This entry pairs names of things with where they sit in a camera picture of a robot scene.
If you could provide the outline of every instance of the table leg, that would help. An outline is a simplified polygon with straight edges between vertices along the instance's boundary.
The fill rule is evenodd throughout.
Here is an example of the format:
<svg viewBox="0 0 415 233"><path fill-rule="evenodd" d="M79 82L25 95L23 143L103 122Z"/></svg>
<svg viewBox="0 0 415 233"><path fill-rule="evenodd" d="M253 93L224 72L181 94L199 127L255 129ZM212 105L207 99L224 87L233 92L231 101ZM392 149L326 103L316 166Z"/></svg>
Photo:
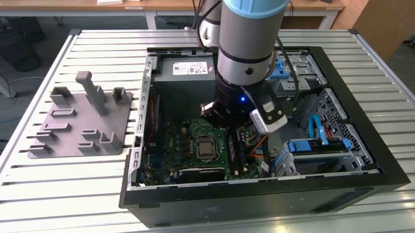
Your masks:
<svg viewBox="0 0 415 233"><path fill-rule="evenodd" d="M151 30L156 30L157 26L156 26L156 12L155 11L145 11L144 12L145 15L145 20L147 20L147 27Z"/></svg>
<svg viewBox="0 0 415 233"><path fill-rule="evenodd" d="M327 15L323 18L322 24L319 26L319 30L330 30L331 26L336 20L339 11L327 11Z"/></svg>
<svg viewBox="0 0 415 233"><path fill-rule="evenodd" d="M5 79L1 78L0 78L0 93L3 93L4 96L8 98L13 98L16 96L15 89L8 86Z"/></svg>
<svg viewBox="0 0 415 233"><path fill-rule="evenodd" d="M57 26L64 25L64 17L53 17Z"/></svg>

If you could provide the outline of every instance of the screw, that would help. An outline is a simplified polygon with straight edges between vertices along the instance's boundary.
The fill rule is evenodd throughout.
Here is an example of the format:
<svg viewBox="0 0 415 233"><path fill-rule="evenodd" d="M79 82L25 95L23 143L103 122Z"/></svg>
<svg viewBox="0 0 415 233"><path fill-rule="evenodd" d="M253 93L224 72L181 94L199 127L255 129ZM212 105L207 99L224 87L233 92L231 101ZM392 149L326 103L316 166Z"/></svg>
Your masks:
<svg viewBox="0 0 415 233"><path fill-rule="evenodd" d="M253 73L252 68L247 68L247 69L245 69L245 74L247 74L247 75L251 75L252 73Z"/></svg>

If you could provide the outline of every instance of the green circuit board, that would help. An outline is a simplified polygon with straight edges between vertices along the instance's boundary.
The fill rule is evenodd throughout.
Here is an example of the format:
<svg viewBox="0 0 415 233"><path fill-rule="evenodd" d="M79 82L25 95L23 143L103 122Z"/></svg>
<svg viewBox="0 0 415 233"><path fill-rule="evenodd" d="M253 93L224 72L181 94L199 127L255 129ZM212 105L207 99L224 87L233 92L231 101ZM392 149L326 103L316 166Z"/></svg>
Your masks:
<svg viewBox="0 0 415 233"><path fill-rule="evenodd" d="M225 169L225 180L257 178L256 164L247 166L243 174L235 174L229 169L229 158L225 145L225 132L212 128L203 119L187 121L171 121L165 123L164 130L164 154L161 157L161 167L153 173L153 184L169 184L169 174L172 170L200 167L223 167ZM240 137L251 137L247 128L240 129ZM216 158L200 160L197 158L197 138L213 138Z"/></svg>

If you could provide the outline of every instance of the aluminum slotted table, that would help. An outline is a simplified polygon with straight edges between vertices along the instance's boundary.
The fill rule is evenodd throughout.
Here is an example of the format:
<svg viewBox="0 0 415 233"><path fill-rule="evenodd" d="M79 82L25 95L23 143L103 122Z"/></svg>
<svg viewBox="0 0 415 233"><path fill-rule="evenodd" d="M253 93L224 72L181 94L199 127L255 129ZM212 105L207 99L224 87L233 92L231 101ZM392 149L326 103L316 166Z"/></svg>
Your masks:
<svg viewBox="0 0 415 233"><path fill-rule="evenodd" d="M148 47L193 47L195 32L179 30L89 31L68 37L33 101L0 156L0 232L133 232L147 230L119 209L124 160L133 143L127 125L121 155L29 159L28 138L52 105L49 92L81 92L77 71L92 72L104 91L125 87L137 102ZM336 213L283 216L175 227L177 232L387 232L415 229L415 97L362 39L348 31L281 30L285 46L323 47L398 162L412 181Z"/></svg>

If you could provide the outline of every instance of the power supply label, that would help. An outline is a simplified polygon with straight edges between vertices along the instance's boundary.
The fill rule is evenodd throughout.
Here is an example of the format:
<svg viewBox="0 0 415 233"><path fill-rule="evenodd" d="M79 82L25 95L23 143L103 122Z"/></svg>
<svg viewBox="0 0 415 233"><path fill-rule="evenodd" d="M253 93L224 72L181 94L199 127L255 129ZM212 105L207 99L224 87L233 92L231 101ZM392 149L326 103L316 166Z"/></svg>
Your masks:
<svg viewBox="0 0 415 233"><path fill-rule="evenodd" d="M207 62L176 62L173 75L208 74Z"/></svg>

